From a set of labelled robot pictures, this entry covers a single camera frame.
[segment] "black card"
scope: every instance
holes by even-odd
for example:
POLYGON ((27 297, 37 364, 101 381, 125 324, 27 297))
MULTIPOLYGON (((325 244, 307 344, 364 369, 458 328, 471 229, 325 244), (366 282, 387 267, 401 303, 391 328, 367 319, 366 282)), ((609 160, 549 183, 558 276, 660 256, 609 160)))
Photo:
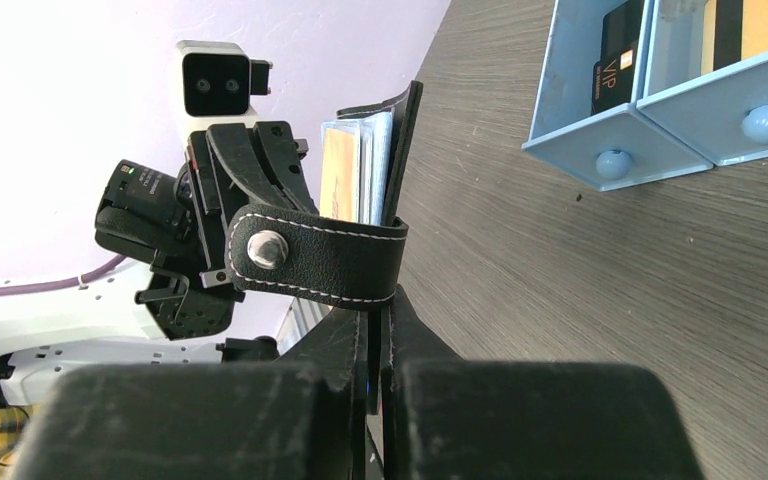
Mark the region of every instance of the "black card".
POLYGON ((643 0, 628 0, 602 19, 602 59, 628 49, 640 38, 643 0))
POLYGON ((624 50, 599 60, 593 66, 592 114, 610 110, 631 101, 637 42, 624 50))

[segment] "light blue drawer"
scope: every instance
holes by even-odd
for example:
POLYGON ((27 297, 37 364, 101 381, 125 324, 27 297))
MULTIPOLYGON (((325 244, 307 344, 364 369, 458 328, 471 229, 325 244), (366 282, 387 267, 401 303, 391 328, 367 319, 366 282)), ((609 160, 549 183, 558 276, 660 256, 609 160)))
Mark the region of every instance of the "light blue drawer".
POLYGON ((704 1, 675 3, 654 0, 638 110, 718 166, 768 157, 768 52, 701 75, 704 1))
POLYGON ((602 18, 625 0, 557 0, 528 142, 522 149, 600 191, 712 168, 636 109, 654 0, 644 5, 631 102, 590 115, 602 18))

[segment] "lavender wall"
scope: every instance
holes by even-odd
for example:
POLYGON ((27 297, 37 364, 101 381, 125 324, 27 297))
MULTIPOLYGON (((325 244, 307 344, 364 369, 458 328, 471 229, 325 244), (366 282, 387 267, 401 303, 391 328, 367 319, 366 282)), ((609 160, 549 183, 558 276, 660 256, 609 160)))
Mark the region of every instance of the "lavender wall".
MULTIPOLYGON (((120 159, 177 172, 168 85, 178 40, 232 41, 274 62, 273 94, 254 106, 311 142, 305 168, 318 193, 320 122, 404 89, 448 4, 0 2, 0 278, 70 276, 107 260, 93 213, 120 159)), ((251 298, 229 333, 275 334, 289 299, 251 298)))

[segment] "camera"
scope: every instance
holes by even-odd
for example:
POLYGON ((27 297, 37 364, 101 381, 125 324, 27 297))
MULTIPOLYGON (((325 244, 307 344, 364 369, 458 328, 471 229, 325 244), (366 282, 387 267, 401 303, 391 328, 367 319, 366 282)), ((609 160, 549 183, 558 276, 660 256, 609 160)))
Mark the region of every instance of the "camera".
POLYGON ((272 64, 229 42, 182 40, 175 46, 174 101, 181 139, 220 123, 253 124, 251 97, 269 94, 272 64))

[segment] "wooden desk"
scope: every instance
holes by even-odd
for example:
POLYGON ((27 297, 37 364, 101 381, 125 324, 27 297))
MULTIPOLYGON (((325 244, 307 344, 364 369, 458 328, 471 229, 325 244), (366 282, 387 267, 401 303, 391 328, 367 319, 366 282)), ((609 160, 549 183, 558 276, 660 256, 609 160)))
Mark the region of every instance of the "wooden desk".
POLYGON ((419 75, 401 282, 467 357, 654 369, 709 478, 768 479, 768 160, 599 194, 527 157, 551 11, 453 0, 419 75))

